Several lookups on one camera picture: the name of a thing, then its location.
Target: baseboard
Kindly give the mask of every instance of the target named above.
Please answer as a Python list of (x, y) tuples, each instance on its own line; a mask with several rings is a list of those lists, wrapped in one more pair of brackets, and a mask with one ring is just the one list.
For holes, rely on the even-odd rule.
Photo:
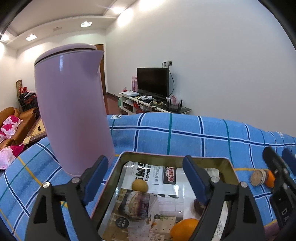
[(113, 97), (113, 98), (116, 98), (117, 100), (119, 99), (119, 97), (118, 97), (118, 96), (116, 96), (116, 95), (113, 95), (113, 94), (111, 94), (111, 93), (109, 93), (109, 92), (107, 92), (107, 93), (106, 93), (106, 95), (109, 95), (109, 96), (111, 96), (111, 97)]

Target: pillow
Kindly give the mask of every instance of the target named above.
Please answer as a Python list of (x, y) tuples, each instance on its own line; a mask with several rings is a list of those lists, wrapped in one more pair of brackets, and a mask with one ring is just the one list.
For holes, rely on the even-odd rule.
[(22, 153), (25, 145), (8, 146), (0, 150), (0, 170), (6, 170), (13, 160)]
[(22, 120), (14, 115), (8, 116), (8, 118), (3, 122), (3, 125), (12, 124), (18, 126)]
[(17, 125), (5, 124), (1, 127), (0, 131), (6, 134), (7, 139), (11, 138), (17, 130)]
[(0, 143), (5, 139), (7, 139), (7, 135), (4, 132), (0, 131)]

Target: blue plaid tablecloth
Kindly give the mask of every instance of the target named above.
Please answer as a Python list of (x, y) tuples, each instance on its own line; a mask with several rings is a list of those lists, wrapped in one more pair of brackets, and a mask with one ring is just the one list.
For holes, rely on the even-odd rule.
[[(94, 201), (86, 207), (95, 210), (120, 153), (137, 151), (168, 155), (226, 157), (240, 181), (246, 181), (255, 197), (264, 225), (275, 220), (269, 203), (271, 189), (252, 187), (249, 179), (254, 169), (267, 168), (262, 151), (272, 146), (281, 155), (284, 148), (296, 153), (295, 139), (280, 132), (265, 132), (245, 123), (192, 115), (143, 113), (108, 115), (116, 158), (108, 169)], [(56, 159), (47, 138), (24, 151), (0, 177), (0, 216), (19, 241), (24, 240), (27, 222), (36, 195), (45, 181), (53, 185), (70, 180)], [(62, 203), (66, 227), (71, 240), (77, 240), (67, 204)]]

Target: brown leather sofa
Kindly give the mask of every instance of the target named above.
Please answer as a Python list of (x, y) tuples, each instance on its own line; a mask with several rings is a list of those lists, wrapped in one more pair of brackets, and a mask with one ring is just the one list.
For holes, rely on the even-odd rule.
[(36, 110), (37, 108), (32, 108), (20, 113), (20, 111), (17, 108), (8, 107), (0, 112), (0, 126), (10, 115), (14, 115), (22, 120), (15, 134), (10, 139), (6, 139), (0, 143), (0, 150), (7, 146), (20, 145), (23, 142), (29, 130), (36, 121)]

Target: blue gripper pad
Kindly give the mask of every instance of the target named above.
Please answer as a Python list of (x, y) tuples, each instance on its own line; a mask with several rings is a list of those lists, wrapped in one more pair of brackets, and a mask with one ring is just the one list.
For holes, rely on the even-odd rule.
[(196, 199), (203, 205), (207, 205), (211, 198), (210, 176), (205, 169), (198, 167), (191, 156), (183, 159), (183, 170), (196, 196)]
[(101, 185), (101, 182), (108, 170), (108, 158), (107, 157), (104, 156), (101, 159), (101, 161), (98, 160), (97, 162), (99, 162), (99, 163), (95, 163), (95, 165), (97, 165), (97, 166), (92, 167), (92, 168), (95, 168), (93, 175), (89, 179), (88, 183), (85, 185), (84, 198), (82, 200), (84, 205), (87, 205), (89, 202), (91, 202), (94, 199), (94, 197)]
[(291, 172), (296, 176), (296, 158), (289, 151), (288, 148), (285, 148), (281, 154), (281, 157), (284, 159), (285, 163), (289, 166)]

